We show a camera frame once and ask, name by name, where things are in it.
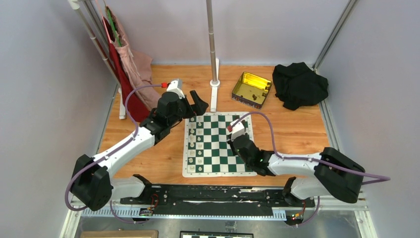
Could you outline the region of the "white stand base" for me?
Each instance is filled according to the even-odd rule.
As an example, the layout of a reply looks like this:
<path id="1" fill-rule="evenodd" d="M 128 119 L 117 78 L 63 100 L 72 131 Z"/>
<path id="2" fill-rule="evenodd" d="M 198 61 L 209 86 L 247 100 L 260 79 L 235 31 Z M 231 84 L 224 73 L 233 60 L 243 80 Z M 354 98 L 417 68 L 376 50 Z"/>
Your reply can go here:
<path id="1" fill-rule="evenodd" d="M 217 107 L 217 94 L 218 94 L 218 88 L 220 86 L 220 80 L 219 80 L 219 59 L 215 58 L 216 63 L 216 82 L 211 81 L 211 99 L 210 99 L 210 112 L 214 113 L 216 112 Z"/>

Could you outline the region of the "decorated gold tin box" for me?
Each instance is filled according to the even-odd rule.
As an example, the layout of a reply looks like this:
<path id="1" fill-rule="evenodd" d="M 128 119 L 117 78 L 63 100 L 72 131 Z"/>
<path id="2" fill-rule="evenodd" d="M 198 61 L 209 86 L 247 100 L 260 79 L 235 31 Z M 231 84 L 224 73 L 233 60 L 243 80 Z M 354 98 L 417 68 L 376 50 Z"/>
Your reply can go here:
<path id="1" fill-rule="evenodd" d="M 272 81 L 244 71 L 232 90 L 231 98 L 234 101 L 260 110 L 268 97 L 272 85 Z"/>

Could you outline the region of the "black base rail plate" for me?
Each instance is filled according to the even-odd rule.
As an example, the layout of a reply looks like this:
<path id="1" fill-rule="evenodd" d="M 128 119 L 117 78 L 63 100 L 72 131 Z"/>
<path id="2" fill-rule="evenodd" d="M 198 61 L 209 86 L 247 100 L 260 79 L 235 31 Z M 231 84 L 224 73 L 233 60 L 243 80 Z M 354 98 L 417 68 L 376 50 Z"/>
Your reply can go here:
<path id="1" fill-rule="evenodd" d="M 122 198 L 124 205 L 157 205 L 156 215 L 268 217 L 274 208 L 313 208 L 287 196 L 281 187 L 155 184 L 139 197 Z"/>

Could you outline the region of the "metal stand pole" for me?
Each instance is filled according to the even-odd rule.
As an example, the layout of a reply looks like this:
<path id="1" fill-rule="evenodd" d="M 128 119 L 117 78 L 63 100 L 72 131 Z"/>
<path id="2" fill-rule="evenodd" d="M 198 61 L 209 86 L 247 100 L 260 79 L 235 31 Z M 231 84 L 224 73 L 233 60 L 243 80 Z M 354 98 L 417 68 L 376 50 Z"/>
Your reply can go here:
<path id="1" fill-rule="evenodd" d="M 215 42 L 214 42 L 214 29 L 213 29 L 213 15 L 212 15 L 212 1 L 206 0 L 207 19 L 208 19 L 208 35 L 210 44 L 210 61 L 213 87 L 218 85 L 217 70 L 216 70 L 216 55 L 215 55 Z"/>

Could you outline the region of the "white clothes rack pole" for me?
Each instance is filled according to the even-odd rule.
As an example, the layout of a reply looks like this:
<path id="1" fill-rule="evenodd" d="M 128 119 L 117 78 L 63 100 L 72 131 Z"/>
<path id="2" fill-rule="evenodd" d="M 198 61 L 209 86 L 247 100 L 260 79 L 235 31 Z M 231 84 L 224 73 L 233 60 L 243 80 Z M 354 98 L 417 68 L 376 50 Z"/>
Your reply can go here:
<path id="1" fill-rule="evenodd" d="M 101 23 L 101 18 L 98 13 L 99 7 L 94 6 L 93 0 L 68 0 L 67 2 L 69 3 L 70 7 L 77 13 L 78 17 L 81 19 L 85 30 L 89 35 L 89 38 L 91 39 L 96 50 L 100 54 L 108 70 L 111 72 L 114 80 L 116 81 L 116 96 L 114 96 L 114 98 L 119 99 L 118 117 L 119 119 L 126 119 L 126 109 L 122 102 L 122 91 L 114 65 L 109 58 L 109 50 L 107 48 L 107 37 L 105 36 L 105 29 Z"/>

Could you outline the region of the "pink cloth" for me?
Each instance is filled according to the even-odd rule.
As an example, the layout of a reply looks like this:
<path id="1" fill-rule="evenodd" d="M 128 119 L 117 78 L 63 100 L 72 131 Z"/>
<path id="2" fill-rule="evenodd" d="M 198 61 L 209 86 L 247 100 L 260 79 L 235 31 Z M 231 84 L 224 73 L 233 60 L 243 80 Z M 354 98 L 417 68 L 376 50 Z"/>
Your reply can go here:
<path id="1" fill-rule="evenodd" d="M 111 25 L 113 36 L 117 40 L 117 46 L 127 46 L 132 54 L 132 62 L 128 64 L 129 69 L 127 74 L 129 75 L 130 81 L 135 89 L 140 86 L 152 85 L 151 63 L 153 59 L 149 55 L 131 48 L 127 33 L 109 6 L 105 7 L 105 18 Z M 157 106 L 160 94 L 155 90 L 155 88 L 146 87 L 138 90 L 137 93 L 138 97 L 146 106 L 148 106 L 150 110 Z"/>

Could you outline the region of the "green white chess board mat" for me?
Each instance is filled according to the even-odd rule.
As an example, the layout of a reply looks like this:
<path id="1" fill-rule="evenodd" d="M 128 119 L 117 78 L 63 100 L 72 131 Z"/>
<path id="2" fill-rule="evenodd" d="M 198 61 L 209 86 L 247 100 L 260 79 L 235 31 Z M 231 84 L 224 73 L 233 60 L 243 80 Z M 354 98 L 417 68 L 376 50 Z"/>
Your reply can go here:
<path id="1" fill-rule="evenodd" d="M 182 175 L 186 178 L 203 177 L 253 177 L 257 173 L 247 168 L 242 159 L 235 156 L 227 144 L 227 127 L 246 112 L 217 112 L 203 115 L 203 127 L 198 128 L 199 121 L 185 119 L 184 151 Z M 195 122 L 195 148 L 189 146 L 189 123 Z M 197 129 L 203 129 L 202 135 L 197 135 Z M 189 150 L 202 151 L 201 156 L 189 156 Z"/>

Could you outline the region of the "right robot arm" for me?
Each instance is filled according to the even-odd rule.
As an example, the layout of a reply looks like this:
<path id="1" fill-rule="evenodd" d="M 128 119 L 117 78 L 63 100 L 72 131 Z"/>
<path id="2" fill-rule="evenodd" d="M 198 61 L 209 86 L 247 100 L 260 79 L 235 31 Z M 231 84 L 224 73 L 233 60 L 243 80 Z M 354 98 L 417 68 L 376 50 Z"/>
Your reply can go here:
<path id="1" fill-rule="evenodd" d="M 309 197 L 331 195 L 356 203 L 365 169 L 332 147 L 307 155 L 279 154 L 259 149 L 247 135 L 228 138 L 234 155 L 260 176 L 291 175 L 283 189 L 284 203 L 295 207 Z"/>

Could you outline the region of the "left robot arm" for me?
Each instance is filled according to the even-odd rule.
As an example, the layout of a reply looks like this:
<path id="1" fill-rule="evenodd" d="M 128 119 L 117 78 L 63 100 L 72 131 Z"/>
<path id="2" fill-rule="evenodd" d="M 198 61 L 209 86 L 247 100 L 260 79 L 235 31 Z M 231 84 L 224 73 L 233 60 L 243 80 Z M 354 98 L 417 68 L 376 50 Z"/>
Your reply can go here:
<path id="1" fill-rule="evenodd" d="M 114 178 L 114 175 L 129 161 L 143 151 L 155 146 L 167 135 L 171 128 L 183 119 L 202 116 L 208 103 L 196 91 L 190 92 L 194 104 L 190 105 L 185 96 L 175 92 L 165 92 L 158 100 L 157 107 L 126 138 L 108 150 L 93 157 L 80 156 L 75 164 L 73 177 L 66 188 L 92 211 L 103 208 L 112 200 L 132 197 L 138 204 L 148 204 L 152 192 L 150 182 L 142 176 Z"/>

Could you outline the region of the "red cloth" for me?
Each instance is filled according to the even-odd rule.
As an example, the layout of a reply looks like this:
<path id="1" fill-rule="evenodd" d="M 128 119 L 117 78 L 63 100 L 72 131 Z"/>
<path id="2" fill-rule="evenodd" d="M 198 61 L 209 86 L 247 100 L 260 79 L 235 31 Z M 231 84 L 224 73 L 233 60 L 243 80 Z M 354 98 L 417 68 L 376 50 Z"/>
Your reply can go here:
<path id="1" fill-rule="evenodd" d="M 129 69 L 128 64 L 132 62 L 132 54 L 127 46 L 117 46 L 117 40 L 113 36 L 111 25 L 105 17 L 103 17 L 103 24 L 105 31 L 107 32 L 110 59 L 114 64 L 116 76 L 121 87 L 122 99 L 120 101 L 125 104 L 128 95 L 135 89 L 127 74 Z M 131 95 L 127 106 L 123 105 L 122 108 L 125 109 L 127 115 L 130 115 L 136 122 L 142 122 L 150 113 L 150 109 L 138 97 L 137 92 Z"/>

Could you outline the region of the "black cloth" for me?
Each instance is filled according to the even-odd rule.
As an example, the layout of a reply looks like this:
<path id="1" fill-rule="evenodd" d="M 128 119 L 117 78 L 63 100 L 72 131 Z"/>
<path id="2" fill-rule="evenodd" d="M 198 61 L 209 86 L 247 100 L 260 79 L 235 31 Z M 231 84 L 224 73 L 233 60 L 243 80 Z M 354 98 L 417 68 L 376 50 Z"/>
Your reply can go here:
<path id="1" fill-rule="evenodd" d="M 272 79 L 275 96 L 283 107 L 295 111 L 301 106 L 314 106 L 328 96 L 328 80 L 316 74 L 304 62 L 274 67 Z"/>

